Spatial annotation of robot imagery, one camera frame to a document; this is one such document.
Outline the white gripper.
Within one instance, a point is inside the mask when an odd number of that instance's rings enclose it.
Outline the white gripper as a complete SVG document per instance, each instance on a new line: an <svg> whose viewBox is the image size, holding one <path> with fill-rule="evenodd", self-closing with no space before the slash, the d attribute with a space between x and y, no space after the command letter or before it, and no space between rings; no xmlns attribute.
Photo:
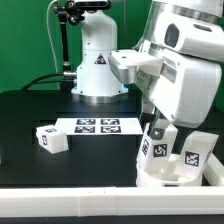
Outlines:
<svg viewBox="0 0 224 224"><path fill-rule="evenodd" d="M161 140L161 113L174 125L196 128L204 122L221 81L221 67L207 60L178 54L168 49L141 66L135 83L159 109L149 125L148 136Z"/></svg>

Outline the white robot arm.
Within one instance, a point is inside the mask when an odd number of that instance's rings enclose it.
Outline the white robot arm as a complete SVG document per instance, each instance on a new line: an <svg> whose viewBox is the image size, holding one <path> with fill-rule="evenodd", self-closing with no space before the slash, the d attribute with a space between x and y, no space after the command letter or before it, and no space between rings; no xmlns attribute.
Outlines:
<svg viewBox="0 0 224 224"><path fill-rule="evenodd" d="M135 49L117 48L117 28L103 13L109 0L75 0L85 11L77 92L118 93L136 84L170 123L196 128L216 95L224 62L224 0L152 0Z"/></svg>

